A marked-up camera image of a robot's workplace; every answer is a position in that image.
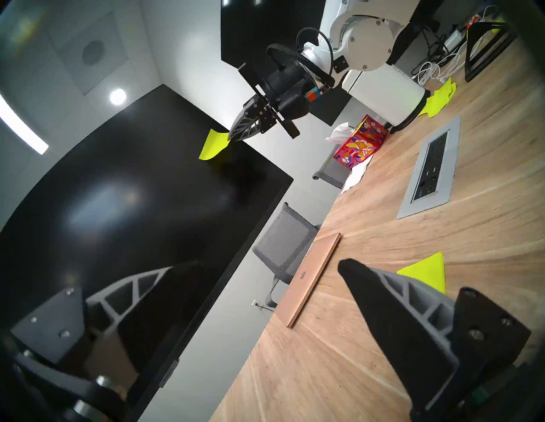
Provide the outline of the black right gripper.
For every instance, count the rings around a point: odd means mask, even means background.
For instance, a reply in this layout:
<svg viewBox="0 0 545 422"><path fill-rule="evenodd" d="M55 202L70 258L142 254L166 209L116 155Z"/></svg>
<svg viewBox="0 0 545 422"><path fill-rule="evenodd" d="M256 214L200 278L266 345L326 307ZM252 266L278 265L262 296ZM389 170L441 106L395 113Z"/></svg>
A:
<svg viewBox="0 0 545 422"><path fill-rule="evenodd" d="M297 61L290 61L266 78L244 63L239 74L255 94L243 106L229 131L229 141L242 141L256 134L266 133L276 123L291 138L300 135L293 120L311 111L311 102L319 98L319 88L314 78Z"/></svg>

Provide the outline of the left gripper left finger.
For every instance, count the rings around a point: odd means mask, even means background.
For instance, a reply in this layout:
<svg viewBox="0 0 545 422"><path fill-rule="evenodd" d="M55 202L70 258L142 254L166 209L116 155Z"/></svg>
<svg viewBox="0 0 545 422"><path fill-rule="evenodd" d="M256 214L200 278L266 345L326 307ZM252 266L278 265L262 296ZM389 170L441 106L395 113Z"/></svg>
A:
<svg viewBox="0 0 545 422"><path fill-rule="evenodd" d="M201 260L114 279L17 281L11 355L141 398L177 359L201 318Z"/></svg>

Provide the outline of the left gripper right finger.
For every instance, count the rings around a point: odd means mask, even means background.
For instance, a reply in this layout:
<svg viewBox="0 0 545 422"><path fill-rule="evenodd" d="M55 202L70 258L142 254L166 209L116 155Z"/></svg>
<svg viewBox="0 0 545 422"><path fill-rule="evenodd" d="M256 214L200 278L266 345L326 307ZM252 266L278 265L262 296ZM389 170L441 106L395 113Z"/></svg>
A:
<svg viewBox="0 0 545 422"><path fill-rule="evenodd" d="M479 415L528 369L531 330L483 293L456 300L415 278L344 259L338 272L412 402L410 415Z"/></svg>

